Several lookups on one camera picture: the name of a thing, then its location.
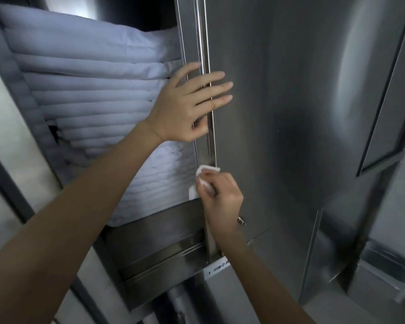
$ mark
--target left hand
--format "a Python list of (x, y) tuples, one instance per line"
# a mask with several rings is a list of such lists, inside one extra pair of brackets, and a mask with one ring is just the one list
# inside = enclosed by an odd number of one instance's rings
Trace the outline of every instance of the left hand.
[(230, 90), (233, 86), (232, 81), (201, 89), (213, 81), (224, 78), (224, 72), (211, 72), (177, 86), (188, 73), (198, 69), (200, 65), (188, 63), (180, 68), (162, 88), (151, 113), (145, 119), (162, 141), (189, 142), (203, 136), (209, 131), (207, 117), (200, 120), (195, 127), (194, 122), (231, 101), (232, 95), (209, 99)]

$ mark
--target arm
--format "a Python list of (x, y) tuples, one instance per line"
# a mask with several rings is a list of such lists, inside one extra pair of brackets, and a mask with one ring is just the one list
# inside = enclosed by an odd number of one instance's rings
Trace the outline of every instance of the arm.
[(214, 72), (177, 87), (198, 67), (191, 63), (180, 69), (147, 119), (0, 250), (0, 323), (50, 323), (90, 246), (147, 157), (163, 141), (192, 141), (207, 132), (206, 120), (196, 127), (193, 122), (228, 103), (231, 96), (203, 101), (226, 92), (232, 83), (199, 90), (225, 75)]
[(231, 174), (204, 170), (200, 177), (217, 191), (216, 196), (210, 196), (200, 180), (196, 180), (210, 230), (234, 268), (259, 321), (314, 323), (240, 235), (237, 217), (243, 195)]

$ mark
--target stack of blankets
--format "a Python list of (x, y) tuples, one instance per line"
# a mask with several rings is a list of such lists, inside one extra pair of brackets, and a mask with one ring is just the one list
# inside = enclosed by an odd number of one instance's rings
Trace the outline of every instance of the stack of blankets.
[[(7, 4), (0, 4), (0, 23), (74, 176), (148, 116), (182, 64), (176, 27), (142, 32)], [(186, 201), (195, 170), (193, 143), (162, 143), (136, 174), (108, 225)]]

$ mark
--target forearm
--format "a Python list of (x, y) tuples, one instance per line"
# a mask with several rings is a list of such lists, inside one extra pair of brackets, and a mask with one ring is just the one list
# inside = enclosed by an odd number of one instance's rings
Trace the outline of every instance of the forearm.
[(55, 314), (93, 241), (160, 142), (145, 123), (137, 125), (0, 250), (0, 304), (18, 307), (8, 313), (16, 322), (23, 313), (36, 314), (30, 310), (39, 302), (46, 305), (39, 316)]
[(220, 243), (262, 324), (313, 323), (241, 236)]

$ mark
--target label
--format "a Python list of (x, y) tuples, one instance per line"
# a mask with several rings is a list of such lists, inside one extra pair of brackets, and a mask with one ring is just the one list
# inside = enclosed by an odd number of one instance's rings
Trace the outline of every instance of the label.
[(230, 266), (230, 262), (228, 261), (227, 257), (223, 256), (221, 259), (211, 263), (209, 266), (203, 269), (204, 272), (204, 279), (208, 280), (213, 275), (216, 275), (221, 270), (224, 270), (228, 266)]

